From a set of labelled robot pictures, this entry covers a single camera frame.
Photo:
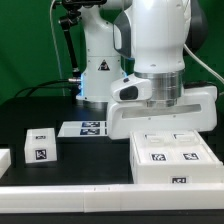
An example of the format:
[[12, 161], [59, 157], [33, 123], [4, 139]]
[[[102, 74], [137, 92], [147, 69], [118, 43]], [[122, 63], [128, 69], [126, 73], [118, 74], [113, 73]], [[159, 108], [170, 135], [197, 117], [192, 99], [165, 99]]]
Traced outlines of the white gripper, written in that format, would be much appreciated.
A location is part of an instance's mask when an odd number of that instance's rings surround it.
[[149, 107], [146, 101], [118, 103], [107, 109], [107, 134], [113, 140], [127, 139], [137, 131], [212, 131], [217, 125], [217, 88], [186, 89], [171, 107]]

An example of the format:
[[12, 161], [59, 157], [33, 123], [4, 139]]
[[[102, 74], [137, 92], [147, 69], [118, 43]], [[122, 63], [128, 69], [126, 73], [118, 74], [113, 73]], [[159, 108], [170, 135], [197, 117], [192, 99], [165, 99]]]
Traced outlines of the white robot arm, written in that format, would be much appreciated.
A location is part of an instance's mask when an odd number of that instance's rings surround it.
[[204, 41], [198, 0], [105, 0], [81, 7], [87, 67], [79, 100], [106, 106], [106, 135], [211, 131], [217, 88], [183, 84], [184, 53]]

